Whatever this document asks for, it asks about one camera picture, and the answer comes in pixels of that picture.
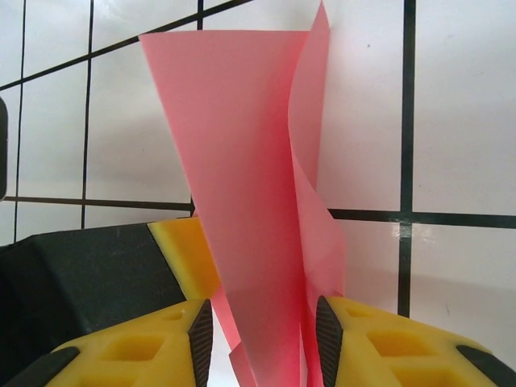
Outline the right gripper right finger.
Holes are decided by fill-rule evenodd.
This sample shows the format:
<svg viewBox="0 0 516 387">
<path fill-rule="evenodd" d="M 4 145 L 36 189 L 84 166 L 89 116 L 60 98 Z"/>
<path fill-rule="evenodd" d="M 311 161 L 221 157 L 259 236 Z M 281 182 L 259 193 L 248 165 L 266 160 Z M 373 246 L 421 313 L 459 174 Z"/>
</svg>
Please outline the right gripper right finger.
<svg viewBox="0 0 516 387">
<path fill-rule="evenodd" d="M 325 386 L 513 386 L 515 371 L 463 336 L 342 297 L 318 299 Z"/>
</svg>

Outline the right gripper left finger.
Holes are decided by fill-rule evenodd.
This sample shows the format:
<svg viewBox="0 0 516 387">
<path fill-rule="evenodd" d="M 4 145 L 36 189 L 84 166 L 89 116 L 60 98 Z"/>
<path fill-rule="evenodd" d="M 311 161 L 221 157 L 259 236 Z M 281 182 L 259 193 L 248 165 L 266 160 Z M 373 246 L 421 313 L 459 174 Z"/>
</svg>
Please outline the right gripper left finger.
<svg viewBox="0 0 516 387">
<path fill-rule="evenodd" d="M 206 386 L 210 300 L 186 301 L 84 335 L 41 356 L 25 386 Z"/>
</svg>

